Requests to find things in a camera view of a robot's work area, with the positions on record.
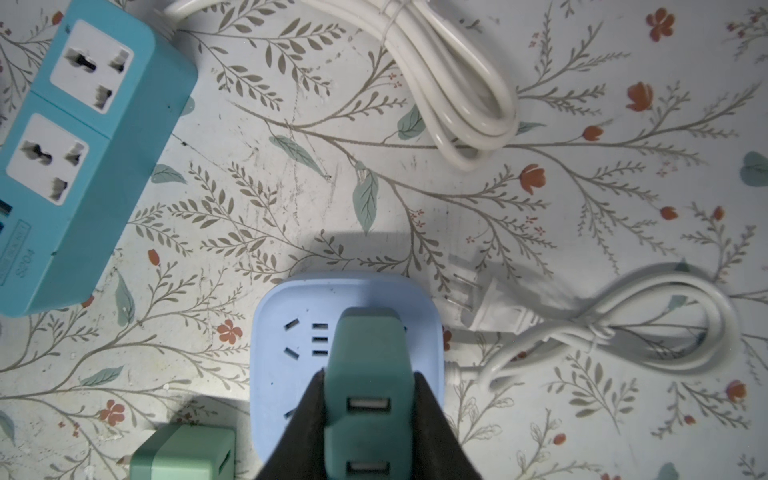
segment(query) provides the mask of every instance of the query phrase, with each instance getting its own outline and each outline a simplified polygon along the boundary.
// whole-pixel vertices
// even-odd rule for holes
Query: white power cord
[[[405,76],[435,145],[455,167],[474,170],[517,134],[516,95],[493,62],[427,0],[303,1],[382,40]],[[163,13],[175,26],[217,3],[220,0],[177,0]],[[458,149],[455,138],[471,149]]]
[[[650,359],[611,344],[614,336],[611,327],[618,324],[622,313],[642,302],[672,295],[695,300],[707,313],[707,335],[694,351],[677,359]],[[471,308],[464,303],[453,303]],[[678,379],[715,375],[739,355],[740,329],[730,298],[711,282],[690,273],[672,272],[643,277],[604,296],[572,321],[542,319],[523,306],[510,310],[510,303],[509,299],[492,293],[492,297],[483,302],[485,309],[481,309],[483,317],[480,322],[483,319],[494,320],[498,317],[494,312],[514,311],[517,317],[508,319],[511,331],[520,331],[520,322],[530,322],[531,318],[539,319],[538,323],[522,331],[514,342],[503,345],[483,366],[461,367],[455,362],[447,362],[445,381],[448,384],[458,385],[461,381],[472,380],[480,389],[498,392],[510,386],[515,377],[532,369],[552,368],[576,350],[592,351],[618,363]],[[481,328],[482,324],[474,325],[474,329]],[[511,361],[519,353],[534,347],[537,348],[524,359]]]

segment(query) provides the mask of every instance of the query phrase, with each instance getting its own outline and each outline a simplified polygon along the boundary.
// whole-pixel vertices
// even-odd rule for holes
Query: usb port
[[[347,397],[346,411],[359,413],[389,413],[392,403],[389,399],[374,399],[366,397]]]
[[[389,475],[389,462],[347,462],[347,475]]]
[[[11,210],[13,210],[13,207],[0,200],[0,217],[8,217],[11,214]]]

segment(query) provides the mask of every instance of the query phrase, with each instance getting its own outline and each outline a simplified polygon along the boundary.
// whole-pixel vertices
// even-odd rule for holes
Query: teal power strip
[[[72,0],[0,151],[0,313],[85,301],[197,69],[108,0]]]

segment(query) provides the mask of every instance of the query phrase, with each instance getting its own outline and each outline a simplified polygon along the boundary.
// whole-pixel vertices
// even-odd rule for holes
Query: universal socket
[[[88,144],[40,114],[33,114],[6,172],[55,205],[62,205],[88,154]]]
[[[84,20],[77,20],[51,83],[100,113],[109,110],[134,53]]]

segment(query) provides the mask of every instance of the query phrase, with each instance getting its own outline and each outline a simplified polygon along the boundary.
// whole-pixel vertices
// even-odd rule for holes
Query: table surface
[[[3,137],[66,4],[0,6]],[[366,33],[294,0],[187,22],[193,99],[93,297],[0,321],[0,478],[125,478],[120,459],[164,422],[239,424],[238,478],[253,477],[251,319],[296,273],[410,275],[449,326],[446,358],[472,364],[498,339],[455,327],[441,298],[461,294],[457,269],[574,309],[649,267],[731,295],[743,355],[726,375],[672,382],[582,352],[501,396],[448,388],[459,441],[485,478],[765,475],[765,2],[445,9],[521,99],[515,142],[471,174],[440,158]],[[661,358],[702,332],[685,298],[628,316]]]

